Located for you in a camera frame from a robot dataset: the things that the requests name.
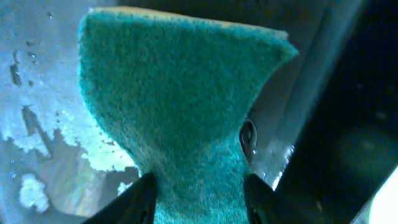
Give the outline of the green yellow sponge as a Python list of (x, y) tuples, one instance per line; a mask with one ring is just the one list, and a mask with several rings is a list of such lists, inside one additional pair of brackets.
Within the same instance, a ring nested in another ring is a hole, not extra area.
[(78, 79), (98, 126), (157, 181), (154, 223), (249, 223), (240, 132), (298, 51), (284, 31), (139, 7), (80, 22)]

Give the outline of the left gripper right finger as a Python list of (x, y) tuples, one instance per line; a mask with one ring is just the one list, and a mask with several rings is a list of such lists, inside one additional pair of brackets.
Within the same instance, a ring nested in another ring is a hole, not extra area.
[(244, 201), (250, 224), (294, 224), (299, 216), (256, 174), (249, 174), (243, 183)]

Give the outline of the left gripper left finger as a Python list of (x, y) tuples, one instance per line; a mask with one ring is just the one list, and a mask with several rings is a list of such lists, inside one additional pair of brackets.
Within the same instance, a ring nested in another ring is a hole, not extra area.
[(153, 224), (157, 181), (150, 172), (82, 224)]

